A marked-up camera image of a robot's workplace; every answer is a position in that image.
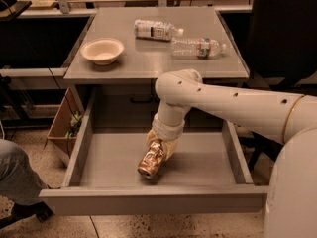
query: bowl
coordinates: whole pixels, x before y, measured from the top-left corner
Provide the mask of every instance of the bowl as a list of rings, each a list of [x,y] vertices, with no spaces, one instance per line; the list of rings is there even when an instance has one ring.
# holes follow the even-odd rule
[[[123,44],[112,38],[100,38],[84,44],[80,52],[87,60],[97,65],[107,65],[116,60],[124,50]]]

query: person's leg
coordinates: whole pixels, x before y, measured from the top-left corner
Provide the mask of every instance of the person's leg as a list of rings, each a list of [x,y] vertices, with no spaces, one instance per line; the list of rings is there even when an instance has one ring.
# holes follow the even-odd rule
[[[17,144],[0,140],[0,194],[21,205],[41,202],[39,193],[48,186],[30,166]]]

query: person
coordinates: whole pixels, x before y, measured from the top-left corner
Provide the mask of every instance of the person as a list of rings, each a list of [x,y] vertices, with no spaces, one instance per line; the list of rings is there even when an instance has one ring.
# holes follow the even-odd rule
[[[36,215],[46,221],[53,212],[39,199],[50,188],[32,169],[28,155],[16,143],[0,139],[0,195],[14,202],[11,215],[0,219],[0,229]]]

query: floor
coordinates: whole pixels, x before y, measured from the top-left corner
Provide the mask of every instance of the floor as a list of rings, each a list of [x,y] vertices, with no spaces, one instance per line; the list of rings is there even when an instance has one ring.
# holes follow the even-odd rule
[[[29,155],[33,169],[50,186],[60,186],[66,171],[59,149],[47,142],[49,128],[8,131],[7,139],[19,144]],[[261,158],[255,174],[266,182]],[[0,197],[0,217],[10,213],[12,202]],[[194,214],[194,215],[125,215],[125,216],[57,216],[45,223],[31,217],[0,230],[1,238],[66,237],[66,238],[261,238],[264,231],[263,211],[254,213]]]

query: plastic bottle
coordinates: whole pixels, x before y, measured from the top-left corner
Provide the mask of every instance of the plastic bottle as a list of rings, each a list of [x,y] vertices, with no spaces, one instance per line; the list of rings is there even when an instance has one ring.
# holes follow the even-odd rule
[[[214,58],[226,50],[226,45],[209,38],[172,38],[171,53],[176,57]]]
[[[181,37],[183,32],[183,29],[178,29],[168,22],[151,20],[135,21],[135,36],[137,38],[170,41],[172,37]]]

